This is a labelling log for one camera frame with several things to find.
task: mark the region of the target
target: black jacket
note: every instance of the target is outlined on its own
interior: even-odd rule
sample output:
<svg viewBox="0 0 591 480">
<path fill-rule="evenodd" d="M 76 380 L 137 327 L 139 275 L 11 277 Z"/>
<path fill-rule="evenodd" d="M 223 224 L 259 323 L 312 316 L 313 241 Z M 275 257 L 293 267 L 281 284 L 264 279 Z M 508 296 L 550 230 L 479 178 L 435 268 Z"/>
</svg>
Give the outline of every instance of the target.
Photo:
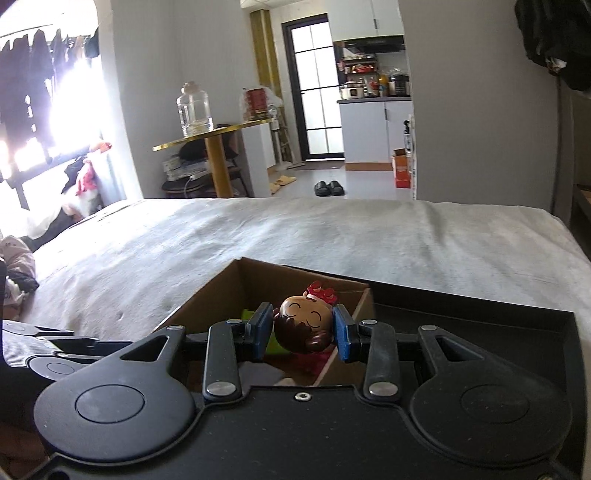
<svg viewBox="0 0 591 480">
<path fill-rule="evenodd" d="M 553 67 L 573 90 L 591 89 L 591 0 L 517 0 L 517 22 L 530 60 Z"/>
</svg>

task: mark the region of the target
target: floor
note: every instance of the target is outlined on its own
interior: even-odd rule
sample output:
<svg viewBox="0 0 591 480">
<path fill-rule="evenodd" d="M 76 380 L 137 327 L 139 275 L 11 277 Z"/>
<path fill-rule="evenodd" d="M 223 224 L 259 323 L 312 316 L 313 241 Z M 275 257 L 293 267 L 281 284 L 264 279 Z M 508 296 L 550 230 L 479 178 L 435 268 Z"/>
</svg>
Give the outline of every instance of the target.
<svg viewBox="0 0 591 480">
<path fill-rule="evenodd" d="M 324 180 L 329 183 L 337 180 L 345 189 L 344 199 L 383 199 L 412 200 L 411 190 L 397 189 L 394 186 L 394 174 L 391 171 L 346 171 L 338 170 L 287 170 L 269 176 L 271 182 L 280 175 L 296 177 L 297 181 L 281 187 L 274 197 L 302 198 L 316 197 L 314 185 Z"/>
</svg>

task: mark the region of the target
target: black slipper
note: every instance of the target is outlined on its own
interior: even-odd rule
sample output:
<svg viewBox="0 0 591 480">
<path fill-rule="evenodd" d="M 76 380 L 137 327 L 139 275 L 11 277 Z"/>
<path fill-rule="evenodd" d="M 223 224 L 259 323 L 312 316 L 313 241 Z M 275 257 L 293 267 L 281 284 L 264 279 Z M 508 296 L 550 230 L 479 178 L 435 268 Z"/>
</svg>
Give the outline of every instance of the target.
<svg viewBox="0 0 591 480">
<path fill-rule="evenodd" d="M 330 189 L 325 181 L 320 181 L 314 187 L 314 193 L 317 197 L 330 197 Z"/>
<path fill-rule="evenodd" d="M 343 186 L 336 180 L 329 183 L 330 194 L 334 197 L 342 197 L 345 194 Z"/>
</svg>

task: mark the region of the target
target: transparent plastic bottle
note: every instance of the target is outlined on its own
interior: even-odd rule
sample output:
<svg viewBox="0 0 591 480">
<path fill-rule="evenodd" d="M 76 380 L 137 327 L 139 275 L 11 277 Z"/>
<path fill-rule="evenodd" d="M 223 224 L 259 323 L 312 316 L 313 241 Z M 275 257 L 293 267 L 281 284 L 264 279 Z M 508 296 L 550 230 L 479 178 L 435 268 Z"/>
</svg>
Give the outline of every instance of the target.
<svg viewBox="0 0 591 480">
<path fill-rule="evenodd" d="M 195 82 L 185 83 L 181 93 L 182 95 L 177 99 L 177 106 L 185 138 L 213 130 L 207 93 Z"/>
</svg>

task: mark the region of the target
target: upper cabinet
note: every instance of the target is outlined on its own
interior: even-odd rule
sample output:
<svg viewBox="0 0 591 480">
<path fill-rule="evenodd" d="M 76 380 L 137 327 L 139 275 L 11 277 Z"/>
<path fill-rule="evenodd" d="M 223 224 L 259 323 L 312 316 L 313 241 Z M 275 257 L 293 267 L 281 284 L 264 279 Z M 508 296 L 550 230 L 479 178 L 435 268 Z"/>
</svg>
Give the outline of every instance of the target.
<svg viewBox="0 0 591 480">
<path fill-rule="evenodd" d="M 378 36 L 404 35 L 398 0 L 371 0 Z"/>
<path fill-rule="evenodd" d="M 333 41 L 404 35 L 398 0 L 325 0 Z"/>
</svg>

